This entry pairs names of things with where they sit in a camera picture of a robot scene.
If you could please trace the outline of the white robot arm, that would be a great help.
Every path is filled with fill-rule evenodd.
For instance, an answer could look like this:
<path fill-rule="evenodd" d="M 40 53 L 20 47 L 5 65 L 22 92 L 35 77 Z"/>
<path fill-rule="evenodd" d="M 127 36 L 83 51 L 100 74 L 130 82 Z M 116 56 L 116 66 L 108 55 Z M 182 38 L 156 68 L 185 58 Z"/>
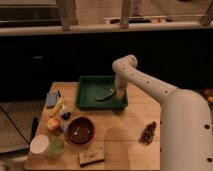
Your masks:
<path fill-rule="evenodd" d="M 208 102 L 195 91 L 137 70 L 137 65 L 134 55 L 112 63 L 116 96 L 121 99 L 131 82 L 160 104 L 160 171 L 213 171 L 213 127 Z"/>

